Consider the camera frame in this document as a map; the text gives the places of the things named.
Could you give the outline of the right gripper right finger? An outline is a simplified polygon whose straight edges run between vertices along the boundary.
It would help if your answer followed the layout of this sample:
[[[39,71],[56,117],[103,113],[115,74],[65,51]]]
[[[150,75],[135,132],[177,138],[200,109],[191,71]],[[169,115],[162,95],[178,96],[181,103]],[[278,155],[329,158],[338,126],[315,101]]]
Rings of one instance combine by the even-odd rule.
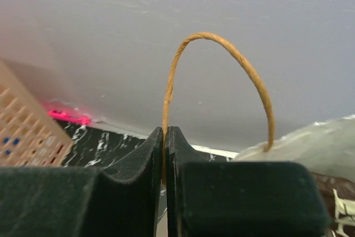
[[[331,224],[301,164],[208,161],[169,127],[165,168],[169,236],[324,236]]]

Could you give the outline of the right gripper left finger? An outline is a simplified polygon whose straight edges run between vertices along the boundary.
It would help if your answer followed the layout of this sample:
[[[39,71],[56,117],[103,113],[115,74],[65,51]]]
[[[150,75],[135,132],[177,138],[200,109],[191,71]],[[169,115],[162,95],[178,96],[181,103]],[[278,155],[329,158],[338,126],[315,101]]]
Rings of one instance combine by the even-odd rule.
[[[155,236],[163,131],[100,167],[2,167],[2,236]]]

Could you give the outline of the brown paper bag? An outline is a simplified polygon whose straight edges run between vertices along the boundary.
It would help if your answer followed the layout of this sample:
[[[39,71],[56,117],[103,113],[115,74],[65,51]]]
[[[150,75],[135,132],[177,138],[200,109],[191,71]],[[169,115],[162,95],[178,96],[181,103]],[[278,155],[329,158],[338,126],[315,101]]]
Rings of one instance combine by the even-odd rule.
[[[328,49],[306,54],[272,42],[246,54],[197,32],[178,46],[168,71],[161,127],[194,144],[243,150],[315,122],[354,114],[354,58]]]

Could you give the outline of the brown Kettle chips bag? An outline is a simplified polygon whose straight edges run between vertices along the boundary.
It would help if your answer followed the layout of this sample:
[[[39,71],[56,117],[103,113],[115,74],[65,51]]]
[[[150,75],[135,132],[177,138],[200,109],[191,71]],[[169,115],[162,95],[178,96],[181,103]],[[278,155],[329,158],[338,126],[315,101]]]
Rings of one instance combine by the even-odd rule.
[[[354,182],[317,173],[312,175],[332,218],[325,236],[354,237]]]

